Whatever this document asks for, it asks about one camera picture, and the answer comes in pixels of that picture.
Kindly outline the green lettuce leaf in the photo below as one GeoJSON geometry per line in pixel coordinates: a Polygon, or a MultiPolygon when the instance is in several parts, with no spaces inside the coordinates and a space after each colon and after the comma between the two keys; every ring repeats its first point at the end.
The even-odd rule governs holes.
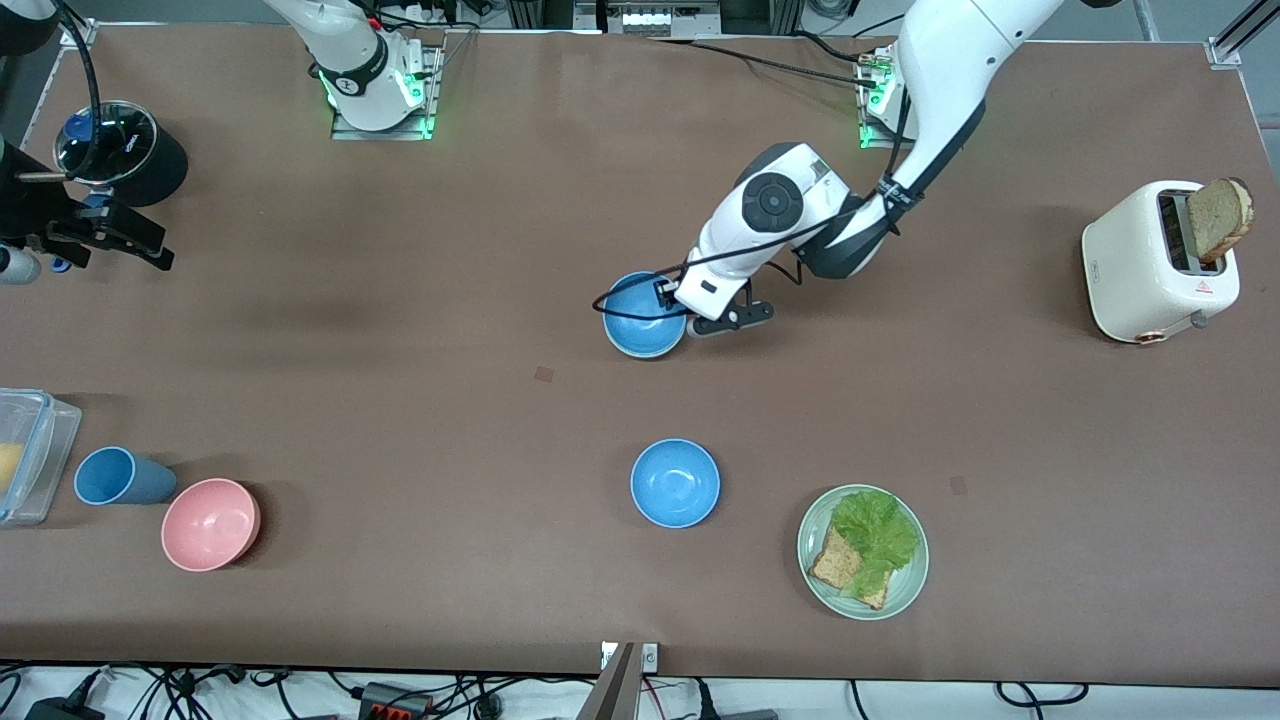
{"type": "Polygon", "coordinates": [[[842,597],[882,609],[892,574],[910,564],[920,541],[902,505],[877,489],[847,495],[836,503],[829,528],[844,542],[846,561],[835,587],[842,597]]]}

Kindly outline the pink bowl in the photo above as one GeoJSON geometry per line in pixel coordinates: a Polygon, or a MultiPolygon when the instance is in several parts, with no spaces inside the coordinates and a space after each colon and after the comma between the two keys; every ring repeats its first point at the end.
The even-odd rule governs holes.
{"type": "Polygon", "coordinates": [[[214,571],[241,559],[259,538],[259,501],[241,483],[209,478],[180,492],[163,519],[161,547],[184,571],[214,571]]]}

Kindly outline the clear plastic food container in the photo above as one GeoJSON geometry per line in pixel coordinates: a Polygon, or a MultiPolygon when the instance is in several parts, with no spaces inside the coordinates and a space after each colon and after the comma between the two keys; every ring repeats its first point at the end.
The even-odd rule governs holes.
{"type": "Polygon", "coordinates": [[[38,389],[0,387],[0,443],[22,443],[23,460],[0,496],[0,529],[42,523],[52,503],[82,411],[38,389]]]}

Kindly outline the blue bowl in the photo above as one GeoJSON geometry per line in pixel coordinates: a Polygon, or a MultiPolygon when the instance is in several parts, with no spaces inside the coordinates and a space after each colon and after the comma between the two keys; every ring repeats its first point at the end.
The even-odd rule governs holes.
{"type": "Polygon", "coordinates": [[[657,441],[637,455],[628,482],[637,511],[652,524],[686,529],[708,519],[721,497],[721,470],[701,445],[657,441]]]}
{"type": "Polygon", "coordinates": [[[620,278],[602,300],[605,337],[630,357],[657,359],[672,351],[681,337],[689,310],[660,306],[654,272],[634,272],[620,278]]]}

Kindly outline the grey power strip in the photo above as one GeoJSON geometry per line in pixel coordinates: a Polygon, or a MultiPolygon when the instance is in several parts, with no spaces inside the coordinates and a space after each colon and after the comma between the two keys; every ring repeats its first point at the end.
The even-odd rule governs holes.
{"type": "Polygon", "coordinates": [[[581,5],[603,32],[694,40],[722,29],[717,0],[589,0],[581,5]]]}

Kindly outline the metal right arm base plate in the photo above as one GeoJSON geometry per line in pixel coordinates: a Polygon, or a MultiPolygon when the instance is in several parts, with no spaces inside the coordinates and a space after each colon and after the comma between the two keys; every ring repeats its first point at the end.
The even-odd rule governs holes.
{"type": "Polygon", "coordinates": [[[417,40],[398,51],[360,97],[325,85],[335,141],[425,141],[433,137],[444,53],[417,40]]]}

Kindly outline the brown bread slice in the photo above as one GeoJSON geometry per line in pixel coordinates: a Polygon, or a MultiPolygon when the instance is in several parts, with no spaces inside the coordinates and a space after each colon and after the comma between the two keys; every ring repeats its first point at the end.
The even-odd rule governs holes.
{"type": "Polygon", "coordinates": [[[881,611],[888,596],[892,569],[883,569],[865,560],[835,524],[829,524],[822,547],[808,569],[808,575],[852,598],[873,611],[881,611]]]}
{"type": "Polygon", "coordinates": [[[1202,266],[1215,264],[1249,232],[1254,219],[1253,196],[1235,177],[1213,179],[1187,200],[1196,256],[1202,266]]]}

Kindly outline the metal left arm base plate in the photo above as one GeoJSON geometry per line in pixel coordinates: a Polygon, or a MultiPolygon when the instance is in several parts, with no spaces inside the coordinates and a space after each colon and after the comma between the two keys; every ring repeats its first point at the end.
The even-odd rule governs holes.
{"type": "Polygon", "coordinates": [[[872,88],[858,95],[858,124],[861,149],[888,149],[895,140],[913,146],[918,137],[918,120],[908,119],[906,129],[899,129],[901,101],[908,100],[909,85],[896,70],[896,42],[884,44],[860,58],[855,68],[856,79],[872,79],[872,88]]]}

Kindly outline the glass pot lid blue knob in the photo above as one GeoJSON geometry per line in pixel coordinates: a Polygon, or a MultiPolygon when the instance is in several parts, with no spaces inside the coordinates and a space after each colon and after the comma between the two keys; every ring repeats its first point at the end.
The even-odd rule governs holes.
{"type": "Polygon", "coordinates": [[[74,170],[82,184],[106,184],[137,169],[156,143],[155,118],[128,101],[104,101],[99,118],[84,108],[69,115],[52,143],[58,169],[74,170]]]}

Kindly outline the black orange power adapter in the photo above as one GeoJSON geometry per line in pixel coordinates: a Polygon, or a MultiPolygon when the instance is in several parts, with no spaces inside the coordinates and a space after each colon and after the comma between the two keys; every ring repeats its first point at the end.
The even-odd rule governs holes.
{"type": "Polygon", "coordinates": [[[361,688],[357,720],[426,720],[433,705],[429,691],[370,682],[361,688]]]}

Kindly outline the cream white toaster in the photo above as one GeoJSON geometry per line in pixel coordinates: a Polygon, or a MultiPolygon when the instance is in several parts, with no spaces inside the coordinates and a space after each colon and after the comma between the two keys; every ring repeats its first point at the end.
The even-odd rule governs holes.
{"type": "Polygon", "coordinates": [[[1196,254],[1188,200],[1202,187],[1179,179],[1144,184],[1083,231],[1091,311],[1107,337],[1161,343],[1207,327],[1238,300],[1234,254],[1207,266],[1196,254]]]}

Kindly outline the green plate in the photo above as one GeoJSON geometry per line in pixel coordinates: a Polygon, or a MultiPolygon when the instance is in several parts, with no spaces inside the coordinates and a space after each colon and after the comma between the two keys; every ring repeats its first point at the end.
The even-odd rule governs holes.
{"type": "Polygon", "coordinates": [[[796,552],[805,585],[820,603],[842,618],[861,621],[878,621],[902,612],[916,600],[924,589],[931,565],[929,547],[924,528],[916,514],[904,501],[901,501],[900,497],[890,493],[902,505],[906,515],[919,532],[920,541],[910,564],[892,574],[890,579],[887,602],[881,611],[873,611],[856,600],[841,597],[836,589],[810,578],[806,573],[822,547],[836,503],[847,495],[868,489],[890,493],[888,491],[874,486],[850,484],[836,487],[819,496],[804,512],[799,524],[796,552]]]}

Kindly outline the blue cup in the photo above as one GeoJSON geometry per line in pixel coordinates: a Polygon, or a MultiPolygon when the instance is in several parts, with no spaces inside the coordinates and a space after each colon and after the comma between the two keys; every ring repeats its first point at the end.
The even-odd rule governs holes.
{"type": "Polygon", "coordinates": [[[168,501],[177,491],[175,473],[123,447],[102,447],[76,469],[76,496],[90,506],[146,505],[168,501]]]}

